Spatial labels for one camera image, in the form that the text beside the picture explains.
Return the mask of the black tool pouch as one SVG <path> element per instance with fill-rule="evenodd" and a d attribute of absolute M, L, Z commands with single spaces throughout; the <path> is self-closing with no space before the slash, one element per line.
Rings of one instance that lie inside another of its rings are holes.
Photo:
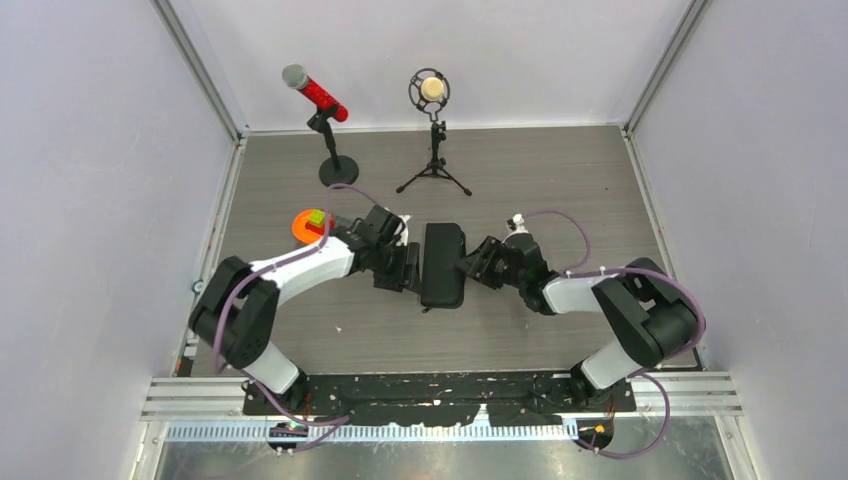
<path fill-rule="evenodd" d="M 426 225 L 420 292 L 423 313 L 457 309 L 463 304 L 465 276 L 456 263 L 465 254 L 465 234 L 458 224 Z"/>

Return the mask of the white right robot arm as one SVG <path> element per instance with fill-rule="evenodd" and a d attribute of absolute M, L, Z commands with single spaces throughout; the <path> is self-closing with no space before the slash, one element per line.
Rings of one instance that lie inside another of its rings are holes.
<path fill-rule="evenodd" d="M 604 316 L 613 340 L 572 367 L 566 383 L 584 410 L 598 409 L 612 386 L 693 345 L 702 331 L 693 300 L 648 258 L 595 273 L 559 273 L 548 267 L 531 234 L 517 233 L 486 238 L 456 267 L 488 288 L 515 288 L 535 313 Z"/>

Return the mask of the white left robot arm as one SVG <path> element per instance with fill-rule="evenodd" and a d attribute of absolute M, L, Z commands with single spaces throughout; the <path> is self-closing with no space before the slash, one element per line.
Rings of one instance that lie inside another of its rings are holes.
<path fill-rule="evenodd" d="M 261 382 L 280 412 L 298 412 L 306 375 L 272 342 L 278 309 L 323 283 L 370 272 L 373 285 L 419 292 L 421 245 L 408 238 L 408 219 L 380 206 L 336 224 L 318 241 L 271 259 L 224 259 L 215 269 L 188 327 L 230 366 Z"/>

